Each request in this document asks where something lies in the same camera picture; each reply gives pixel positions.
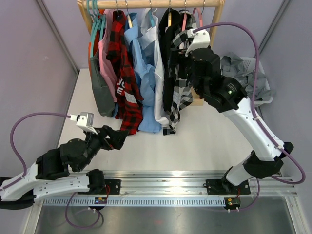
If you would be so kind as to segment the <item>black white plaid shirt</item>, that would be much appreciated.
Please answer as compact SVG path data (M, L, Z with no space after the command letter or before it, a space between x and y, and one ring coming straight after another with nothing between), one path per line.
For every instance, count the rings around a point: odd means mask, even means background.
M171 48L186 49L191 44L191 42L187 39L186 31L189 29L196 28L196 21L192 13L188 12L187 10L180 10L179 13L182 19L180 23L181 27L183 23L184 12L186 12L187 14L186 30L182 32L181 31L182 28L180 29L180 32L172 40ZM189 106L193 102L191 85L186 79L177 78L174 81L174 90L172 98L173 100L171 109L170 111L165 112L166 117L168 118L169 121L169 125L163 127L163 134L165 136L176 133L176 126L180 122L180 111Z

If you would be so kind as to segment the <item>pink hanger of grey shirt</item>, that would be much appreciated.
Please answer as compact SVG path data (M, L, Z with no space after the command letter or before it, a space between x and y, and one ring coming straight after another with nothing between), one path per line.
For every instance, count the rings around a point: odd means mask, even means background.
M198 15L198 24L199 24L199 27L202 27L203 26L203 20L202 20L202 13L201 13L201 10L198 8L198 7L195 7L193 9L193 14L197 13Z

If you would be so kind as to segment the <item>pink hanger of plaid shirt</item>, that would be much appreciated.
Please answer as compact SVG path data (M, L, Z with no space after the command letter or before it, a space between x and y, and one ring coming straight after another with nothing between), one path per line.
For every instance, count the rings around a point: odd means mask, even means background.
M181 29L182 32L183 32L184 30L186 30L186 23L187 23L187 14L186 14L186 12L184 12L184 15L183 15L183 23L182 23L182 29Z

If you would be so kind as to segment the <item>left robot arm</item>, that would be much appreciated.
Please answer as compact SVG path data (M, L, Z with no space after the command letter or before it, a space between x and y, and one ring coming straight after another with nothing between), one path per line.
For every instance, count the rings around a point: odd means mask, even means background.
M86 132L84 140L74 138L38 157L25 174L0 179L0 207L22 210L36 201L67 193L100 194L107 191L104 173L93 169L82 172L100 150L120 150L129 132L109 126Z

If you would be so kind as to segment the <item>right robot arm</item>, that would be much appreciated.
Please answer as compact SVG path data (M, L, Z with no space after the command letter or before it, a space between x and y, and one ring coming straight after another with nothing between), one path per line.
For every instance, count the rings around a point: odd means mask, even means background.
M187 52L171 49L169 67L191 84L195 92L210 106L227 117L243 134L252 147L247 158L226 171L221 179L207 179L204 187L210 195L249 194L248 179L263 179L279 172L282 159L294 146L275 137L265 122L259 126L252 115L251 100L245 89L234 78L222 75L220 56L209 47Z

